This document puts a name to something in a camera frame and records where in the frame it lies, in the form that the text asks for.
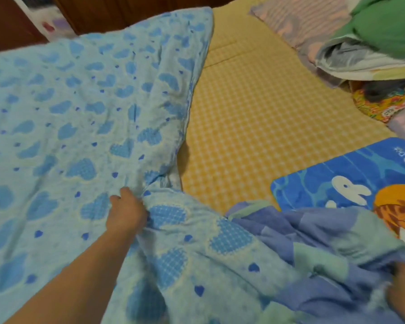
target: green cloth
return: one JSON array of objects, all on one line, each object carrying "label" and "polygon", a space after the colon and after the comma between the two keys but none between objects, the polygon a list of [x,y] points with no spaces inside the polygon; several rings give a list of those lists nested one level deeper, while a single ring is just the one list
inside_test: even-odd
[{"label": "green cloth", "polygon": [[343,33],[355,33],[379,52],[405,58],[405,0],[361,0],[351,15]]}]

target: yellow checkered bed sheet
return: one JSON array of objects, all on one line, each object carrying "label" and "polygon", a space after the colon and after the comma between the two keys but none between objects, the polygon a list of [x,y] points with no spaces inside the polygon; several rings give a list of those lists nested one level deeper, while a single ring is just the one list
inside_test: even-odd
[{"label": "yellow checkered bed sheet", "polygon": [[215,28],[178,154],[185,192],[224,213],[265,199],[273,179],[394,134],[330,89],[263,22],[264,0],[214,9]]}]

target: forearm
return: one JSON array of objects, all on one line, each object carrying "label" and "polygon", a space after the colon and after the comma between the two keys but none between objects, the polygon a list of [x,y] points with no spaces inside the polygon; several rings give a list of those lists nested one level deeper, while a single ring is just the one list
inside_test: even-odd
[{"label": "forearm", "polygon": [[106,231],[5,324],[100,323],[134,238]]}]

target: orange cartoon tiger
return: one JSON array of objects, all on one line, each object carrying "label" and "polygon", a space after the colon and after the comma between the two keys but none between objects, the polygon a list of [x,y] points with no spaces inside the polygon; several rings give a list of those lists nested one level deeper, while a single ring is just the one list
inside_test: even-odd
[{"label": "orange cartoon tiger", "polygon": [[401,229],[405,229],[405,184],[394,184],[379,190],[373,208],[399,238]]}]

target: wooden cabinet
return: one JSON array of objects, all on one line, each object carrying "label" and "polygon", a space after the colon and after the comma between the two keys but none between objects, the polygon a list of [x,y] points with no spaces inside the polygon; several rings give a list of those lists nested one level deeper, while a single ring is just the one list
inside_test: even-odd
[{"label": "wooden cabinet", "polygon": [[183,8],[217,7],[232,0],[55,0],[76,34],[123,29],[151,16]]},{"label": "wooden cabinet", "polygon": [[0,51],[46,41],[14,0],[0,0]]}]

